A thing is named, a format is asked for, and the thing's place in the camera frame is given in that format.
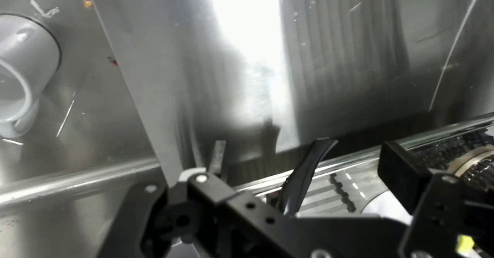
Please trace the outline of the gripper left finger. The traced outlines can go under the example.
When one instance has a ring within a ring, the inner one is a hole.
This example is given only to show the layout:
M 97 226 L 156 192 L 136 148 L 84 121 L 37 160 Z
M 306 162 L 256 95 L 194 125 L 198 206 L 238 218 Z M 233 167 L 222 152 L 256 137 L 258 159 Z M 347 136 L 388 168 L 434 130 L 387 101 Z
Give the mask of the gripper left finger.
M 299 219 L 202 170 L 148 196 L 132 186 L 97 258 L 166 258 L 177 240 L 210 258 L 309 258 Z

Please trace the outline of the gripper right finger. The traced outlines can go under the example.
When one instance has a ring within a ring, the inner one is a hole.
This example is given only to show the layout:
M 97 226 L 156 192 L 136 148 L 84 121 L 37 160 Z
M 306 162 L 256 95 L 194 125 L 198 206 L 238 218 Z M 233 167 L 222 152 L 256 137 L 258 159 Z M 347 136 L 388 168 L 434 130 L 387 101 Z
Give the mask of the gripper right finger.
M 395 141 L 383 142 L 377 172 L 413 216 L 400 258 L 461 258 L 459 235 L 494 258 L 494 188 L 477 190 L 455 175 L 432 172 Z

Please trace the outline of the white mug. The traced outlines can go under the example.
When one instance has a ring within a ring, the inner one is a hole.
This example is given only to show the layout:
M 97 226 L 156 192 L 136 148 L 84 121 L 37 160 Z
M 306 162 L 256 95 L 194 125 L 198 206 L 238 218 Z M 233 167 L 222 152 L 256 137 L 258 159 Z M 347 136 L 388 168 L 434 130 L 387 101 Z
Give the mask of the white mug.
M 40 24 L 11 14 L 0 15 L 0 136 L 29 131 L 41 94 L 61 59 L 57 41 Z

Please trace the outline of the black plastic utensil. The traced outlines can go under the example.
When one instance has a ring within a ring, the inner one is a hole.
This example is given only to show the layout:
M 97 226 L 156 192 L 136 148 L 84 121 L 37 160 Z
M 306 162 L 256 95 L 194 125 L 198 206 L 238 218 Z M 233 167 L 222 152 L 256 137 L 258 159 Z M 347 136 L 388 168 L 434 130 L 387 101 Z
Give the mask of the black plastic utensil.
M 285 216 L 299 212 L 315 174 L 315 170 L 328 152 L 338 143 L 330 137 L 316 139 L 302 161 L 293 169 L 279 190 L 275 207 Z

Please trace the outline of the stainless steel sink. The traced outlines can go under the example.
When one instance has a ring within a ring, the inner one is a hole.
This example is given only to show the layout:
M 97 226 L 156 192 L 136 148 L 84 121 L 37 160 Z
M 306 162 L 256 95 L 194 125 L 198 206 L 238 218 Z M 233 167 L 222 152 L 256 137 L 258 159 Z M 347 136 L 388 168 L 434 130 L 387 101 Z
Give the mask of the stainless steel sink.
M 301 211 L 360 212 L 378 145 L 492 123 L 494 0 L 0 0 L 61 49 L 32 128 L 0 137 L 0 258 L 141 258 L 189 168 L 274 192 L 339 140 Z

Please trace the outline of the black dish rack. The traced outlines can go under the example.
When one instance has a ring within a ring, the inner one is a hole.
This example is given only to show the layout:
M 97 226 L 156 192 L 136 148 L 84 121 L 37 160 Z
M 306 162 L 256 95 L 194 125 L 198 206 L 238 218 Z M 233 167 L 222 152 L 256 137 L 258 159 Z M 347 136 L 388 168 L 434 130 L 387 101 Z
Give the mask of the black dish rack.
M 494 205 L 494 136 L 487 129 L 446 138 L 409 153 L 430 170 L 455 175 L 483 200 Z

